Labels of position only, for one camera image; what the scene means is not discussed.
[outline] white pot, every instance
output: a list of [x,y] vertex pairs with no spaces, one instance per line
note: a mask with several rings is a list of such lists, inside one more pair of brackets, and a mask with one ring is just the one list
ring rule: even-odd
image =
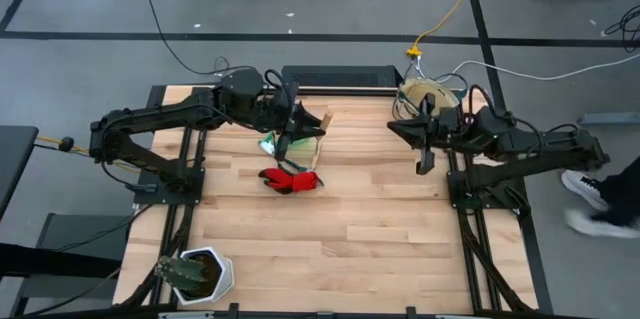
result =
[[216,284],[216,287],[213,288],[213,293],[211,293],[211,295],[204,297],[204,298],[198,298],[198,299],[193,299],[193,300],[188,300],[186,299],[182,293],[180,292],[180,290],[173,288],[174,293],[176,293],[176,295],[178,296],[178,299],[180,300],[180,304],[182,305],[191,305],[191,304],[197,304],[197,303],[204,303],[204,302],[215,302],[218,299],[220,299],[222,296],[224,296],[225,294],[227,294],[227,292],[229,290],[231,290],[231,288],[233,287],[233,263],[231,262],[231,260],[229,258],[225,258],[222,254],[216,252],[215,250],[213,250],[212,247],[204,247],[204,248],[198,248],[198,249],[192,249],[192,250],[187,250],[182,252],[182,254],[180,254],[180,258],[183,259],[188,259],[189,257],[193,256],[194,254],[197,253],[201,253],[201,252],[206,252],[211,254],[216,261],[218,262],[218,265],[220,265],[221,273],[220,273],[220,278],[218,279],[218,284]]

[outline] wood plank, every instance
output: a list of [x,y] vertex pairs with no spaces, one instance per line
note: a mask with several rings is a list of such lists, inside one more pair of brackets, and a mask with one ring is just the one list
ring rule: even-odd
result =
[[[191,87],[168,87],[164,102],[190,93]],[[263,134],[237,125],[212,132],[189,247],[213,246],[229,257],[236,284],[219,302],[188,309],[226,310],[238,302],[251,311],[403,313],[416,306],[419,313],[471,313],[446,155],[436,150],[434,170],[415,175],[417,153],[386,128],[391,98],[299,99],[318,117],[334,113],[317,167],[325,187],[282,196],[257,177],[275,164],[257,145]],[[480,98],[474,103],[482,106]],[[180,129],[159,131],[152,148],[175,158],[181,140]],[[314,148],[312,139],[289,155],[302,163]],[[158,206],[132,226],[114,303],[156,261],[165,215]],[[517,221],[506,213],[487,222],[496,265],[528,300],[533,292]],[[162,294],[167,300],[169,288]]]

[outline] red object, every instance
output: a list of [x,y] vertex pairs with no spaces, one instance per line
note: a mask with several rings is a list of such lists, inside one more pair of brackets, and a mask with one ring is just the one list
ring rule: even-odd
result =
[[314,172],[291,175],[282,169],[269,168],[261,171],[258,176],[266,178],[264,184],[280,194],[312,190],[318,185],[318,175]]

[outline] plant pot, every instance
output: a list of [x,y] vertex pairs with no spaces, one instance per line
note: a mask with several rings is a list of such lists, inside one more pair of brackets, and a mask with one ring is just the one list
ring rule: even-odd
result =
[[219,266],[220,276],[218,278],[218,282],[213,288],[211,295],[208,295],[206,297],[201,297],[201,298],[192,298],[191,296],[184,293],[183,291],[176,288],[172,288],[173,291],[176,293],[178,300],[180,300],[180,304],[182,305],[191,305],[191,304],[204,303],[204,302],[213,303],[218,299],[220,299],[225,294],[227,294],[227,292],[231,290],[231,288],[233,287],[233,283],[234,283],[233,263],[231,262],[230,259],[225,258],[222,254],[216,252],[213,248],[204,247],[204,248],[187,250],[182,252],[182,254],[180,254],[180,257],[184,259],[189,259],[189,258],[193,258],[195,256],[203,255],[203,254],[213,257],[213,259],[215,259],[216,264]]

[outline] white sneaker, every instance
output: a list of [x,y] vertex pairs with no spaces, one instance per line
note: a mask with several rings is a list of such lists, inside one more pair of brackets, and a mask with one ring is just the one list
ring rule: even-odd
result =
[[583,197],[595,210],[605,211],[609,208],[607,202],[600,197],[597,180],[573,170],[566,170],[560,179],[567,189]]
[[620,227],[605,221],[596,221],[578,210],[567,210],[567,225],[582,234],[595,237],[614,237],[622,239],[640,238],[640,230],[631,227]]

